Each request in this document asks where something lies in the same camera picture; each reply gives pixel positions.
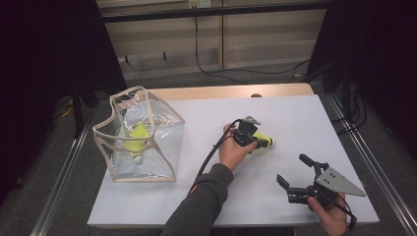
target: transparent box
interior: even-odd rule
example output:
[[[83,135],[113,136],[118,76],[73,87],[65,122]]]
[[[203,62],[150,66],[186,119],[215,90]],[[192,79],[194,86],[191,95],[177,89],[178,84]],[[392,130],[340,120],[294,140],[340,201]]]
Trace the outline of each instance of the transparent box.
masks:
[[[113,181],[176,181],[185,120],[142,87],[110,96],[110,104],[110,118],[92,130]]]

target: yellow object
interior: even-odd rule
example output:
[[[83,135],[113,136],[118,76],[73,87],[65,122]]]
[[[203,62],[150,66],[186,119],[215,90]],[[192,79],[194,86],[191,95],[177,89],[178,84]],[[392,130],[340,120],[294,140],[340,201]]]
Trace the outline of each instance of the yellow object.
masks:
[[[268,142],[267,147],[272,147],[273,146],[273,141],[270,137],[260,133],[260,132],[255,132],[254,137],[256,137],[259,141],[265,141]]]
[[[144,123],[140,123],[135,129],[129,134],[132,138],[147,138],[149,136],[148,130],[145,127]],[[126,141],[126,148],[133,151],[140,151],[144,148],[144,145],[147,141],[137,140],[137,141]]]

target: black cable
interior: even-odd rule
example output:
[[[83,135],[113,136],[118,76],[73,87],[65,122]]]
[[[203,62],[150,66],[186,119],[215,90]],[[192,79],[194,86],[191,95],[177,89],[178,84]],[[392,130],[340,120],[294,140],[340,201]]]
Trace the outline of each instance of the black cable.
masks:
[[[361,117],[361,109],[359,108],[358,94],[359,94],[359,90],[356,90],[355,95],[353,96],[353,102],[355,105],[354,111],[355,113],[357,113],[357,116],[354,119],[353,119],[354,113],[352,113],[353,124],[356,124],[356,122],[358,122],[359,118]]]
[[[128,64],[129,66],[132,66],[132,65],[130,64],[130,62],[129,62],[129,58],[128,58],[128,56],[125,56],[125,61],[126,61],[126,64]]]
[[[347,226],[349,228],[350,231],[353,231],[353,229],[355,228],[356,225],[356,216],[353,215],[352,210],[350,209],[349,204],[346,202],[346,200],[344,198],[342,198],[340,195],[338,195],[346,204],[346,206],[348,207],[348,210],[341,206],[340,204],[338,204],[335,200],[329,198],[328,196],[322,194],[321,192],[319,192],[319,195],[322,196],[323,198],[325,198],[326,200],[328,200],[329,202],[331,202],[335,207],[339,208],[340,210],[342,210],[343,212],[345,212],[346,214],[348,214],[350,216],[350,223],[349,226]]]
[[[237,120],[233,121],[233,123],[231,123],[231,124],[230,124],[230,126],[226,129],[226,131],[224,131],[223,135],[222,135],[222,136],[220,137],[220,139],[217,141],[217,144],[215,144],[215,145],[212,147],[211,152],[208,154],[208,156],[206,157],[205,161],[203,162],[202,167],[200,168],[199,173],[197,174],[196,179],[194,180],[194,182],[196,182],[196,181],[197,181],[197,179],[198,179],[200,176],[202,176],[203,171],[205,171],[206,166],[208,165],[209,161],[211,160],[212,156],[213,156],[213,155],[214,155],[214,153],[217,151],[217,149],[220,147],[220,145],[221,145],[221,144],[222,144],[222,143],[223,143],[226,139],[230,138],[230,136],[229,136],[229,137],[226,137],[226,138],[225,138],[225,136],[227,135],[227,133],[229,133],[230,129],[232,129],[232,128],[234,127],[234,125],[235,125],[237,122],[242,122],[242,120],[241,120],[241,119],[237,119]],[[191,193],[191,191],[193,190],[193,188],[194,188],[194,187],[195,187],[195,185],[193,184],[193,186],[191,186],[190,191],[188,192],[187,196],[188,196],[188,195],[190,195],[190,193]]]
[[[241,82],[241,81],[235,80],[235,79],[233,79],[233,78],[230,78],[230,77],[225,77],[225,76],[220,76],[220,75],[215,75],[215,74],[217,74],[217,73],[222,73],[222,72],[248,72],[248,73],[257,73],[257,74],[264,74],[264,75],[279,75],[279,74],[284,74],[284,73],[288,73],[288,72],[291,72],[291,71],[294,71],[294,74],[295,74],[295,70],[296,70],[297,68],[299,68],[299,67],[300,67],[300,66],[302,66],[303,64],[305,64],[305,63],[307,63],[307,62],[309,62],[309,61],[310,61],[310,59],[304,60],[304,61],[302,61],[302,62],[298,63],[298,64],[297,64],[296,66],[294,66],[293,68],[288,69],[288,70],[285,70],[285,71],[280,71],[280,72],[260,72],[260,71],[254,71],[254,70],[248,70],[248,69],[224,69],[224,70],[216,70],[216,71],[210,71],[210,72],[208,72],[208,71],[205,71],[205,70],[202,68],[201,64],[200,64],[200,57],[199,57],[199,40],[198,40],[198,34],[199,34],[199,24],[198,24],[198,21],[197,21],[197,17],[196,17],[196,18],[194,18],[194,23],[195,23],[195,27],[196,27],[196,38],[195,38],[195,41],[196,41],[196,64],[197,64],[197,67],[199,68],[199,70],[200,70],[202,73],[204,73],[204,74],[206,74],[206,75],[208,75],[208,76],[212,76],[212,77],[220,77],[220,78],[224,78],[224,79],[227,79],[227,80],[231,80],[231,81],[236,82],[236,83],[239,83],[239,84],[247,85],[247,83],[244,83],[244,82]],[[291,78],[291,80],[289,80],[288,82],[286,82],[286,84],[288,84],[288,83],[292,82],[293,80],[294,80],[294,76],[293,76],[293,78]]]
[[[342,134],[347,133],[347,132],[350,132],[350,131],[358,130],[367,121],[367,119],[368,119],[368,112],[367,112],[367,109],[366,109],[365,98],[364,98],[363,95],[361,95],[361,99],[362,99],[362,106],[363,106],[363,110],[364,110],[364,118],[363,118],[362,122],[359,125],[357,125],[357,126],[355,124],[352,124],[350,127],[347,127],[347,128],[345,128],[345,129],[343,129],[341,131],[336,132],[338,135],[342,135]]]
[[[197,67],[199,68],[199,70],[200,70],[202,73],[204,73],[204,74],[206,74],[206,75],[208,75],[208,76],[211,76],[211,77],[220,77],[220,78],[224,78],[224,79],[227,79],[227,80],[230,80],[230,81],[233,81],[233,82],[236,82],[236,83],[242,84],[242,85],[247,85],[247,83],[240,82],[240,81],[235,80],[235,79],[230,78],[230,77],[212,75],[211,73],[209,73],[209,72],[205,71],[205,70],[202,68],[202,66],[200,65],[200,58],[199,58],[199,40],[198,40],[199,25],[198,25],[198,22],[197,22],[197,17],[196,17],[196,18],[194,18],[194,23],[195,23],[195,26],[196,26],[196,64],[197,64]]]
[[[357,45],[356,48],[354,50],[352,50],[353,53],[351,54],[350,58],[348,59],[348,61],[347,61],[348,63],[351,62],[351,60],[353,59],[354,55],[359,51],[359,48],[360,48],[361,43],[362,43],[362,41],[364,39],[365,33],[366,33],[367,29],[368,29],[368,24],[369,24],[369,22],[371,20],[372,15],[374,14],[374,9],[375,9],[376,2],[377,2],[377,0],[374,0],[374,2],[372,3],[370,13],[369,13],[368,17],[366,18],[365,25],[364,25],[364,27],[362,29],[361,36],[359,38],[359,42],[356,44]]]
[[[356,121],[359,119],[360,113],[361,113],[360,112],[360,108],[359,108],[358,99],[357,99],[357,97],[358,97],[358,90],[354,90],[354,91],[351,91],[351,92],[354,92],[355,93],[355,95],[353,96],[354,107],[353,107],[353,110],[351,111],[351,114],[352,114],[352,116],[356,116],[357,113],[358,113],[357,118],[354,119],[354,121],[356,123]],[[341,121],[344,121],[344,120],[347,120],[347,117],[346,116],[343,116],[343,117],[341,117],[339,119],[330,120],[330,122],[334,126],[337,123],[339,123]]]

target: metal frame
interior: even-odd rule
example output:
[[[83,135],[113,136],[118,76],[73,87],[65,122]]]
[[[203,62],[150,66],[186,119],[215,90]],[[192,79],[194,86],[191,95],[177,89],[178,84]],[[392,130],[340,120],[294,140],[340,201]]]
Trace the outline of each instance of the metal frame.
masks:
[[[252,5],[242,7],[215,7],[200,9],[182,9],[161,12],[133,13],[133,14],[107,14],[92,21],[103,23],[138,22],[149,20],[194,18],[210,16],[226,16],[239,14],[270,13],[270,12],[290,12],[327,9],[332,1],[281,3],[269,5]]]
[[[88,113],[88,119],[81,133],[76,139],[74,139],[73,145],[71,146],[70,152],[67,155],[64,166],[62,167],[61,173],[55,182],[55,185],[49,194],[49,198],[43,207],[42,213],[36,221],[36,224],[30,234],[30,236],[46,235],[49,230],[49,226],[52,222],[53,216],[62,199],[64,190],[67,186],[68,180],[70,179],[71,172],[77,162],[79,153],[83,147],[89,130],[92,127],[92,120],[94,117],[95,108],[91,108]]]
[[[336,96],[331,95],[328,96],[328,100],[331,106],[333,107],[334,111],[336,112],[337,116],[340,119],[342,119],[343,107],[340,100]],[[364,159],[369,171],[374,176],[375,180],[380,186],[381,191],[386,196],[387,201],[389,202],[391,208],[393,209],[402,226],[404,227],[405,231],[407,232],[407,235],[416,236],[417,221],[411,209],[408,207],[402,196],[397,192],[395,187],[389,181],[388,177],[384,173],[377,159],[372,154],[371,150],[365,143],[365,140],[359,134],[355,126],[347,120],[343,121],[343,126],[346,129],[352,129],[348,132],[350,139],[352,140],[353,144],[356,146],[362,158]]]

